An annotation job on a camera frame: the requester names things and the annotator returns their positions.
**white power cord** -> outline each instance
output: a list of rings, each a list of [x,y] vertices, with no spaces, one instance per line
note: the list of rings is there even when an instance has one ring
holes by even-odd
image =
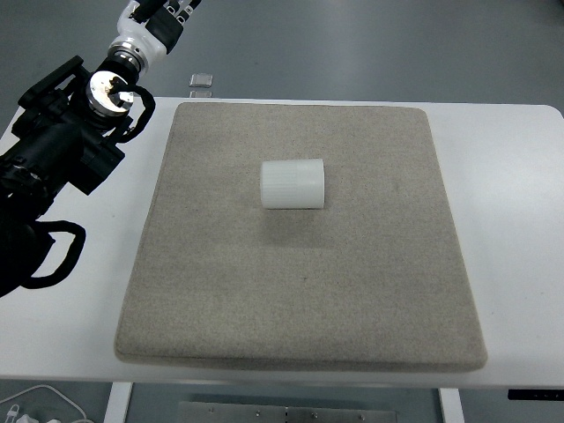
[[[82,419],[79,420],[74,420],[72,423],[94,423],[93,421],[91,421],[90,419],[86,418],[86,413],[85,411],[80,408],[76,403],[74,403],[71,399],[68,399],[65,395],[63,395],[63,393],[61,393],[60,391],[56,390],[55,388],[53,388],[52,386],[49,385],[35,385],[32,386],[31,388],[28,388],[26,390],[22,390],[21,392],[18,392],[15,395],[12,395],[11,397],[7,397],[5,399],[0,399],[0,404],[3,403],[7,403],[8,401],[11,401],[14,398],[17,397],[21,397],[22,395],[26,394],[27,392],[31,391],[31,390],[38,390],[44,388],[46,390],[52,390],[53,392],[55,392],[59,397],[61,397],[62,399],[64,399],[67,403],[69,403],[70,405],[72,405],[74,408],[76,408],[78,410],[78,412],[80,412],[80,414],[82,414]]]
[[[14,420],[16,419],[16,417],[18,417],[18,413],[19,405],[14,404],[12,407],[10,407],[8,415],[6,416],[6,421],[4,423],[14,423]]]

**white plastic cup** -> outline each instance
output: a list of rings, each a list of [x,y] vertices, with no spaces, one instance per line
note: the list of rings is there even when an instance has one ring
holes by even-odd
[[[261,202],[265,209],[322,209],[325,204],[323,160],[264,161]]]

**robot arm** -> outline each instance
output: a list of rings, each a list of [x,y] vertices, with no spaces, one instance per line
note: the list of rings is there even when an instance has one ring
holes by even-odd
[[[67,182],[88,195],[122,161],[117,145],[138,135],[155,108],[137,81],[172,51],[200,1],[130,1],[118,20],[119,36],[95,72],[75,56],[21,97],[25,112],[12,127],[19,141],[0,156],[0,296],[18,286],[52,286],[71,273],[85,243],[84,228],[37,219]],[[145,111],[132,126],[134,93]],[[69,232],[75,240],[52,275],[34,278],[54,243],[53,232]]]

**metal plate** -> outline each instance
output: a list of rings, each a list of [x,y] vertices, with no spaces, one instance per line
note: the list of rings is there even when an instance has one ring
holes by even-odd
[[[211,97],[211,91],[190,91],[191,99],[210,99]]]
[[[396,412],[180,402],[178,423],[396,423]]]
[[[209,88],[212,86],[213,75],[207,73],[195,73],[190,79],[190,86],[202,86]]]

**black cable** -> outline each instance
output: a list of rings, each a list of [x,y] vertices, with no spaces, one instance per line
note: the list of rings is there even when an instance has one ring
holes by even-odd
[[[38,234],[51,234],[53,232],[67,232],[74,235],[74,240],[69,246],[67,256],[59,267],[49,276],[39,278],[29,278],[21,285],[27,289],[40,289],[53,286],[64,280],[69,276],[78,263],[82,248],[85,246],[86,230],[76,223],[67,222],[66,220],[59,220],[56,222],[34,222],[31,225],[32,229]]]
[[[155,99],[152,97],[151,93],[145,90],[142,86],[133,85],[133,84],[125,84],[121,79],[114,78],[111,81],[112,89],[109,91],[109,94],[116,94],[122,92],[131,92],[139,94],[141,97],[141,101],[143,101],[143,107],[145,110],[137,119],[137,125],[131,129],[128,133],[124,134],[123,137],[117,141],[118,143],[128,143],[137,135],[139,135],[147,126],[147,123],[151,120],[151,116],[155,111],[156,103]]]

